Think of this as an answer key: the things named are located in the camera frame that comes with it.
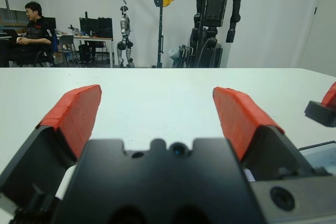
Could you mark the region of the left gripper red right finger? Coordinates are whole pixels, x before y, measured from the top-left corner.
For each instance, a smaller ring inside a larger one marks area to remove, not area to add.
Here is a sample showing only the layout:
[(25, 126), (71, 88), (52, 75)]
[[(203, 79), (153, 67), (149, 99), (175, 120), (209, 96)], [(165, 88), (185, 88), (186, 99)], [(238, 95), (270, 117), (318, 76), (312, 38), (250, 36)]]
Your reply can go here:
[(285, 131), (253, 99), (240, 91), (215, 87), (213, 100), (224, 136), (255, 180), (327, 176), (313, 167)]

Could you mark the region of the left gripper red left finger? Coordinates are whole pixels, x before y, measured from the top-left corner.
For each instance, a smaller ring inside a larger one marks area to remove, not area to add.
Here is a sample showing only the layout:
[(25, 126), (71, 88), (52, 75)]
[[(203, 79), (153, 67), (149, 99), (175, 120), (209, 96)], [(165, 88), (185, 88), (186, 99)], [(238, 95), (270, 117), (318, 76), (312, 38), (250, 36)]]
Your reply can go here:
[(66, 92), (1, 173), (1, 194), (24, 195), (34, 186), (55, 194), (91, 137), (101, 95), (98, 84)]

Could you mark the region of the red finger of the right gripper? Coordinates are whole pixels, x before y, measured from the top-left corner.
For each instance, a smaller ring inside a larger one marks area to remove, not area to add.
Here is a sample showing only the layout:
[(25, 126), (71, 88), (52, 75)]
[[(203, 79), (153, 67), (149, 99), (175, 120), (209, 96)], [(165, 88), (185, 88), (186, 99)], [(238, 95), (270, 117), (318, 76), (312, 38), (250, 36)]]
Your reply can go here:
[(334, 108), (336, 106), (336, 82), (332, 84), (329, 90), (326, 92), (321, 104), (328, 108)]

